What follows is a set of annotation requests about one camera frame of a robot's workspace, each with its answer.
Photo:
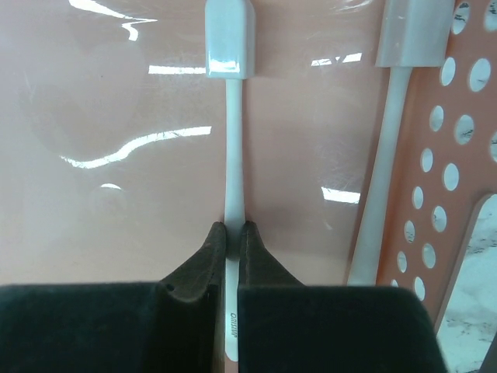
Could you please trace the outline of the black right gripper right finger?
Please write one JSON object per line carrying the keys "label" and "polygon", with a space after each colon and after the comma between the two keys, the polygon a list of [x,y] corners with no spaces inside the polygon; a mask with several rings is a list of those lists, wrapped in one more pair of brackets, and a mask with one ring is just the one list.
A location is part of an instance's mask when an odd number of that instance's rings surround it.
{"label": "black right gripper right finger", "polygon": [[399,287],[302,284],[242,231],[238,286],[241,372],[444,372],[429,315]]}

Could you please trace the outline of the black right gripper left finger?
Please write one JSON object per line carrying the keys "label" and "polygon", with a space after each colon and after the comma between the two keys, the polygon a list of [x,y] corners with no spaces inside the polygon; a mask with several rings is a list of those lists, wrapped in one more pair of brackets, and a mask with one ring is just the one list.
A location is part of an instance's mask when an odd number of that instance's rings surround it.
{"label": "black right gripper left finger", "polygon": [[160,281],[1,288],[3,372],[209,372],[225,226]]}

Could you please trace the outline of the pink plastic basket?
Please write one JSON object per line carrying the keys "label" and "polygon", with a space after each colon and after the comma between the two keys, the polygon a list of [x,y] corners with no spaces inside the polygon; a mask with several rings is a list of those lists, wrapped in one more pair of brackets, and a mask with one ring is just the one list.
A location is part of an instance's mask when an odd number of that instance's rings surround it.
{"label": "pink plastic basket", "polygon": [[[245,224],[302,284],[350,286],[387,1],[250,2]],[[452,2],[443,64],[409,80],[373,286],[421,301],[444,372],[494,372],[496,3]],[[206,74],[205,5],[1,3],[1,288],[160,281],[224,225],[225,81]],[[224,352],[225,260],[209,372],[241,372]]]}

